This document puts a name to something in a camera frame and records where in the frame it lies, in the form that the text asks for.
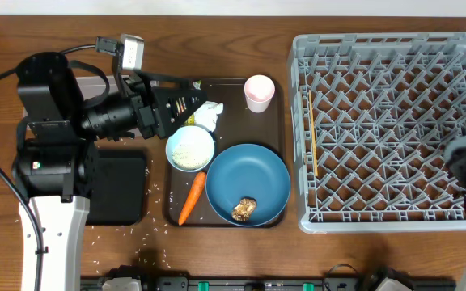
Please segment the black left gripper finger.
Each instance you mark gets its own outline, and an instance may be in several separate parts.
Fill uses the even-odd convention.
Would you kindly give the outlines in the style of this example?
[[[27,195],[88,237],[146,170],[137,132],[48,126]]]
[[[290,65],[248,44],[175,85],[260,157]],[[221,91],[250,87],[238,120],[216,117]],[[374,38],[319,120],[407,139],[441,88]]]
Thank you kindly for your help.
[[[161,86],[162,83],[175,84],[182,89],[200,90],[201,81],[192,78],[175,77],[135,70],[134,73],[148,86]]]
[[[170,137],[207,100],[201,90],[155,87],[154,94],[156,133],[159,138]]]

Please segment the yellow snack wrapper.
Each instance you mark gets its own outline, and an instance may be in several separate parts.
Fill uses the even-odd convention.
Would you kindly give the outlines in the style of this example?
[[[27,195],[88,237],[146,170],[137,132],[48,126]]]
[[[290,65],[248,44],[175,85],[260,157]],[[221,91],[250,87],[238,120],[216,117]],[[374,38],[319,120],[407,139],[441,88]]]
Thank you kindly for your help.
[[[201,80],[197,80],[197,81],[193,81],[193,88],[196,89],[196,90],[200,90],[201,89]],[[185,122],[184,122],[184,125],[185,126],[193,126],[196,124],[196,121],[195,121],[195,115],[192,114]]]

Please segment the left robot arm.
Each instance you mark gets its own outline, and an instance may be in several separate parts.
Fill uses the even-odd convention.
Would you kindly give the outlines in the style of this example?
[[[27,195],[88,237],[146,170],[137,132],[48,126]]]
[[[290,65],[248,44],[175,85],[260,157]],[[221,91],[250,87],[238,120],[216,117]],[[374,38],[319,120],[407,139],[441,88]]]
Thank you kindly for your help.
[[[76,290],[84,226],[97,181],[102,138],[170,137],[207,99],[189,78],[136,70],[117,91],[85,99],[74,76],[91,66],[44,52],[16,69],[26,116],[12,167],[23,194],[24,290]]]

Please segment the pink cup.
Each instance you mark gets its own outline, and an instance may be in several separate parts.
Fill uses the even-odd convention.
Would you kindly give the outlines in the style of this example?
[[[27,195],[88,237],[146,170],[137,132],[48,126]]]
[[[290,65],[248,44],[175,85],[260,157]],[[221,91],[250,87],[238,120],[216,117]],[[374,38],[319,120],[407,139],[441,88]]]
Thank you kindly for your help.
[[[244,84],[244,96],[250,111],[261,113],[267,109],[276,91],[271,78],[253,75]]]

